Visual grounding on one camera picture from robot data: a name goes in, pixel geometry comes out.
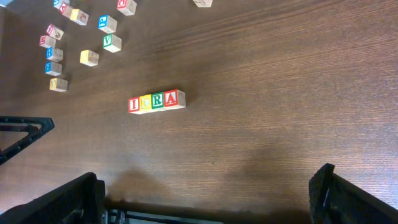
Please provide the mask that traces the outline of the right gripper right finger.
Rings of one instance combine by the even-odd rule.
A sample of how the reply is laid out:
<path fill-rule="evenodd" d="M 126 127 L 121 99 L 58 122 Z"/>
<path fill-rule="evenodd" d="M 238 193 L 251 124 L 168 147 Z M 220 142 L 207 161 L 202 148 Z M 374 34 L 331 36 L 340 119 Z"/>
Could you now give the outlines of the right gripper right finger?
<path fill-rule="evenodd" d="M 334 173 L 326 163 L 308 183 L 310 218 L 322 224 L 397 224 L 397 210 Z"/>

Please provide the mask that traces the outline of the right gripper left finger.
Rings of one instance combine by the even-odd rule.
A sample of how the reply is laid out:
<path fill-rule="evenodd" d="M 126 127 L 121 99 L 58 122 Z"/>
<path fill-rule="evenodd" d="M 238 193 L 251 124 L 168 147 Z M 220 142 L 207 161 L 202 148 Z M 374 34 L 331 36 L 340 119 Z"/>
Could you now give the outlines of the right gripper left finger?
<path fill-rule="evenodd" d="M 101 223 L 105 182 L 82 176 L 1 214 L 1 223 Z"/>

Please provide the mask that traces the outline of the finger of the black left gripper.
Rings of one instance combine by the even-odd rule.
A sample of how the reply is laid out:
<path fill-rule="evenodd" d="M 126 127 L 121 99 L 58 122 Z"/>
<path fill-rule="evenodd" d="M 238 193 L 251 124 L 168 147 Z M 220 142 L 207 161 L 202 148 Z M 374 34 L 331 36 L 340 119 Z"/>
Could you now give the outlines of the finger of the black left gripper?
<path fill-rule="evenodd" d="M 22 139 L 5 150 L 1 150 L 1 165 L 53 130 L 54 127 L 52 118 L 1 116 L 1 132 L 27 133 Z"/>

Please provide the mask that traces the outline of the red letter I block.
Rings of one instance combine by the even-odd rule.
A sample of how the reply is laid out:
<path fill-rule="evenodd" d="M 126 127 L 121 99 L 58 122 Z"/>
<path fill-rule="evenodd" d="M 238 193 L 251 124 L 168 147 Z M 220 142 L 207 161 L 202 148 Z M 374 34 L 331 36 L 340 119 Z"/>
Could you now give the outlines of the red letter I block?
<path fill-rule="evenodd" d="M 131 114 L 140 114 L 140 97 L 130 98 L 128 101 L 128 112 Z"/>

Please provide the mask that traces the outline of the yellow C block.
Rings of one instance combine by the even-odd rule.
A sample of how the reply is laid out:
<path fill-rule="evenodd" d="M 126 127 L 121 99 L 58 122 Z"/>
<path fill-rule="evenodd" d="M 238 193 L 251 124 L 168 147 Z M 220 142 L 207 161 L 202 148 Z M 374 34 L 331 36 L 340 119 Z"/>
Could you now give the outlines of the yellow C block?
<path fill-rule="evenodd" d="M 149 113 L 152 110 L 152 95 L 142 95 L 139 98 L 140 112 Z"/>

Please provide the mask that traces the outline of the green R block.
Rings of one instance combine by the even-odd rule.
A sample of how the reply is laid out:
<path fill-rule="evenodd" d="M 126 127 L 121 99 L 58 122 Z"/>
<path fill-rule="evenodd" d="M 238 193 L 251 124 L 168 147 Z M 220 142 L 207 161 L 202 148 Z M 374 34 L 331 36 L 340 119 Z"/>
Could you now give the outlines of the green R block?
<path fill-rule="evenodd" d="M 152 102 L 152 110 L 153 111 L 162 111 L 164 110 L 164 93 L 159 92 L 159 93 L 154 93 L 151 94 L 151 102 Z"/>

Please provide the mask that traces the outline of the red A block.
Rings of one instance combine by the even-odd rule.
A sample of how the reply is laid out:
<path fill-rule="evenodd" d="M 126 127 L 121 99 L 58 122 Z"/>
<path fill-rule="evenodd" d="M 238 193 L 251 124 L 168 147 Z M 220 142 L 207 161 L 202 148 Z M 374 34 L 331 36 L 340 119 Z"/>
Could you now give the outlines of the red A block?
<path fill-rule="evenodd" d="M 167 110 L 176 110 L 186 107 L 185 93 L 181 90 L 169 90 L 164 93 L 164 107 Z"/>

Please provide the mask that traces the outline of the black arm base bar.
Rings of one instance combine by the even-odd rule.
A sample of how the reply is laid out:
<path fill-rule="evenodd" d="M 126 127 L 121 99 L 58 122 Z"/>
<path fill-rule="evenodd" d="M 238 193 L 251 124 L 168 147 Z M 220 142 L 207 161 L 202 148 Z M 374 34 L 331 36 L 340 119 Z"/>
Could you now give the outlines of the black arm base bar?
<path fill-rule="evenodd" d="M 209 210 L 123 200 L 114 202 L 109 199 L 105 200 L 104 207 L 112 212 L 123 211 L 130 220 L 145 220 L 152 223 L 305 224 L 312 222 L 309 213 L 301 210 L 281 210 L 268 214 L 256 214 L 250 211 Z"/>

